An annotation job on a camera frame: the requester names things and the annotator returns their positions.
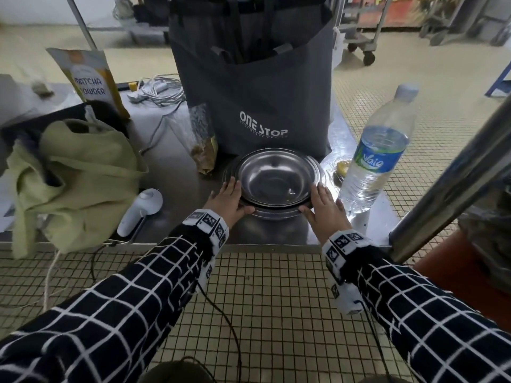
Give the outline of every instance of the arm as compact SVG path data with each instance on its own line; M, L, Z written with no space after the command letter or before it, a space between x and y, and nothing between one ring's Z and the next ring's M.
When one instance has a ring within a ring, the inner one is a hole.
M331 288L336 300L352 297L342 291L354 284L422 381L511 381L511 335L414 270L395 264L351 230L342 204L336 205L328 190L316 193L315 215L304 212L336 280Z
M142 259L0 342L0 381L136 382L199 279L206 281L237 210L231 179Z

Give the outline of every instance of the water bottle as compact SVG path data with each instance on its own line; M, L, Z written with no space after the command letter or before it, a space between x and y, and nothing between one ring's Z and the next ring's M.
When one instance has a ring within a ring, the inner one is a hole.
M371 208L408 146L415 122L411 103L417 94L418 87L399 85L394 99L367 121L339 192L348 214Z

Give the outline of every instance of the bottle label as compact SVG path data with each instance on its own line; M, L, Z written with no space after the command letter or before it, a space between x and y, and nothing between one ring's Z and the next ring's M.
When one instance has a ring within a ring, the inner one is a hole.
M354 161L358 166L373 173L386 173L394 169L403 152L377 152L360 141L355 151Z

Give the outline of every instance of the sleeve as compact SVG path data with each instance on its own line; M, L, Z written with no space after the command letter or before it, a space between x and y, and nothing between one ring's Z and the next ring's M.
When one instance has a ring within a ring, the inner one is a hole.
M219 215L195 211L142 259L1 341L0 381L136 382L228 233Z
M395 264L353 230L332 235L323 253L336 286L353 284L360 291L420 380L511 381L511 335L452 293Z

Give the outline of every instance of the black bag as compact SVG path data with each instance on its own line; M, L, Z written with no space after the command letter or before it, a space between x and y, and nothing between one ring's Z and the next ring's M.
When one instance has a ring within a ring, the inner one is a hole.
M190 107L226 153L329 153L333 47L325 0L170 0L169 39Z

